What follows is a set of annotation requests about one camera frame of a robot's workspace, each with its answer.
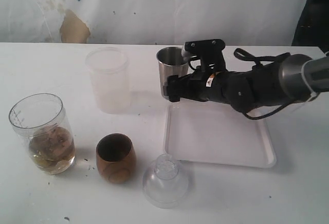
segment brown liquid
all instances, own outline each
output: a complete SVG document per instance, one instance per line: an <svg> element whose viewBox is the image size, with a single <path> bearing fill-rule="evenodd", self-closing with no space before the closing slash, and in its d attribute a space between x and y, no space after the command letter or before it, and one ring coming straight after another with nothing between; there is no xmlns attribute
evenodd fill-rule
<svg viewBox="0 0 329 224"><path fill-rule="evenodd" d="M75 147L70 132L62 127L38 130L29 143L30 157L50 174L66 170L74 161Z"/></svg>

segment wooden cup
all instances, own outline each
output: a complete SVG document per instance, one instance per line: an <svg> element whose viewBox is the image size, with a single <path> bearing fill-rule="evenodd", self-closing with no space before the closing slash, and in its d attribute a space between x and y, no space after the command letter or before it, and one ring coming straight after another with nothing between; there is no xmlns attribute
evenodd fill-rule
<svg viewBox="0 0 329 224"><path fill-rule="evenodd" d="M110 183L127 181L135 171L136 154L129 137L110 134L96 147L96 164L99 174Z"/></svg>

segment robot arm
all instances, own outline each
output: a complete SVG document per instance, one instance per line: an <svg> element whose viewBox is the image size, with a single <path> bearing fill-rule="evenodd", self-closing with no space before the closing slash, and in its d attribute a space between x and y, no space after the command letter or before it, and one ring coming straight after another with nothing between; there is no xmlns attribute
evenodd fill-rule
<svg viewBox="0 0 329 224"><path fill-rule="evenodd" d="M226 69L222 40L185 43L183 57L189 62L200 60L193 73L183 77L170 76L164 86L169 101L180 98L226 103L249 119L271 116L292 103L315 99L329 91L329 57L313 60L302 54L284 53L277 57L255 57L242 49L234 52L243 61L253 61L251 71L234 72ZM278 106L261 117L247 115L261 106Z"/></svg>

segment white plastic tray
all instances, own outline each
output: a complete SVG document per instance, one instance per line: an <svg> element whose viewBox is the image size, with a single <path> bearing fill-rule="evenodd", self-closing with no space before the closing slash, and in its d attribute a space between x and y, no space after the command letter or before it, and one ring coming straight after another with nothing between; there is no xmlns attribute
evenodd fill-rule
<svg viewBox="0 0 329 224"><path fill-rule="evenodd" d="M276 163L265 120L248 120L226 104L171 104L163 144L164 151L178 160L261 168Z"/></svg>

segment stainless steel cup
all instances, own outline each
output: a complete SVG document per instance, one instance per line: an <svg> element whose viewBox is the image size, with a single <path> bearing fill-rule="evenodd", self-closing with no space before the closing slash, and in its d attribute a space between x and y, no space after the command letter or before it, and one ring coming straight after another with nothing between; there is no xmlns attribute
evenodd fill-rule
<svg viewBox="0 0 329 224"><path fill-rule="evenodd" d="M156 57L159 62L161 94L168 99L163 94L163 86L167 81L167 77L172 75L182 77L186 75L189 70L188 60L181 56L181 48L179 47L163 48L157 53Z"/></svg>

